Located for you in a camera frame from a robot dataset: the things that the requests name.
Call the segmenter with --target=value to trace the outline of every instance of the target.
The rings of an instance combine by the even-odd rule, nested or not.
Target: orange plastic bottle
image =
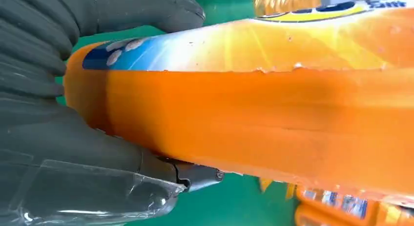
[[[298,226],[414,226],[411,212],[396,205],[304,187],[296,196],[302,203],[295,213]]]
[[[413,23],[414,0],[369,0],[98,43],[69,60],[66,99],[178,160],[414,196]]]

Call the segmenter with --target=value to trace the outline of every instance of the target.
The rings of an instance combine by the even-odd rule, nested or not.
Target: green mat
[[[252,0],[197,0],[206,13],[205,25],[251,18]],[[162,34],[153,27],[81,38],[74,51],[87,44]],[[260,193],[257,178],[228,174],[215,186],[181,194],[168,215],[127,224],[128,226],[293,226],[296,200],[285,200],[287,186],[273,183]]]

